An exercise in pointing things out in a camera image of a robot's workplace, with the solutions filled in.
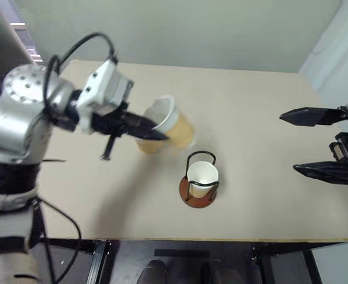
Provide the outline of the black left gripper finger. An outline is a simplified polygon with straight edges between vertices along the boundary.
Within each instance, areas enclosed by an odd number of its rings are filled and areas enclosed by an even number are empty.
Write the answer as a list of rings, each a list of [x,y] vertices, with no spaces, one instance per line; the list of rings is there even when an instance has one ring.
[[[125,126],[124,133],[142,140],[167,140],[168,137],[159,131],[153,129],[144,129],[139,127]]]
[[[156,127],[156,124],[152,120],[132,112],[125,113],[125,121],[129,126],[140,130],[152,130]]]

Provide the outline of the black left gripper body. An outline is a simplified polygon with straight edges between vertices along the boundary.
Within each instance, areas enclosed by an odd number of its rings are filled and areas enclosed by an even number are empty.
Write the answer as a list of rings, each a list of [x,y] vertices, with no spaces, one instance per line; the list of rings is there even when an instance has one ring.
[[[123,134],[130,135],[126,122],[127,108],[129,104],[122,102],[113,112],[99,115],[95,112],[91,116],[91,129],[103,135],[121,137]]]

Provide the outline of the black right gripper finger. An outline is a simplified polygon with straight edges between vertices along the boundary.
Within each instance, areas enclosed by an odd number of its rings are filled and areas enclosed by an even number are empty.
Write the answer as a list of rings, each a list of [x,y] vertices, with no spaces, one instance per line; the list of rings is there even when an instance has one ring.
[[[293,165],[298,173],[323,182],[348,185],[348,163],[344,162],[315,162]]]
[[[347,114],[341,109],[303,107],[281,114],[279,119],[297,126],[314,127],[347,120]]]

